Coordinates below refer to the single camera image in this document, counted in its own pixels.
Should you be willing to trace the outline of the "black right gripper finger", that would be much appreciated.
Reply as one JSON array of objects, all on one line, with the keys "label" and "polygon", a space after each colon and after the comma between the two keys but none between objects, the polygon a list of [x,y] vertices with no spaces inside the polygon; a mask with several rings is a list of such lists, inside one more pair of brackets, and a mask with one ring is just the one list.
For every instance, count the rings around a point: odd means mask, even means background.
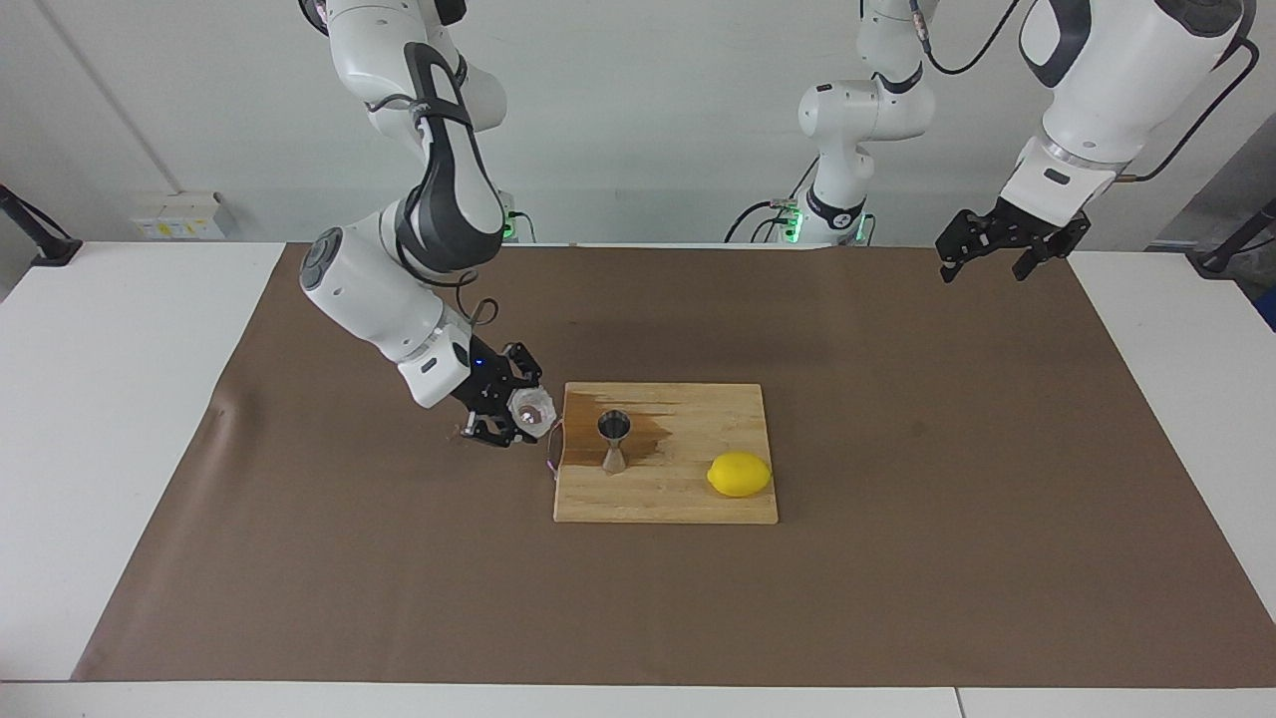
[{"label": "black right gripper finger", "polygon": [[493,448],[507,449],[521,443],[518,429],[491,414],[468,413],[459,426],[461,437]]},{"label": "black right gripper finger", "polygon": [[504,377],[501,377],[501,386],[507,394],[523,390],[523,388],[541,388],[542,369],[538,367],[537,360],[533,358],[523,342],[510,342],[510,344],[504,346],[500,356],[507,362]]}]

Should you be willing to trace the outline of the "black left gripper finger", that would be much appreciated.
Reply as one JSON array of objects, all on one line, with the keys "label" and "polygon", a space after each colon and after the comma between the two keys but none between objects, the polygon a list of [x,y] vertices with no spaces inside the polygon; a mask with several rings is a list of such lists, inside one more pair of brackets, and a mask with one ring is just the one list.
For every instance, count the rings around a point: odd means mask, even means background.
[{"label": "black left gripper finger", "polygon": [[1079,237],[1035,238],[1025,249],[1025,254],[1013,263],[1016,281],[1026,281],[1039,265],[1051,259],[1068,258],[1079,241]]},{"label": "black left gripper finger", "polygon": [[937,237],[940,258],[939,274],[944,283],[956,281],[962,267],[976,258],[986,258],[999,249],[998,217],[972,210],[957,212]]}]

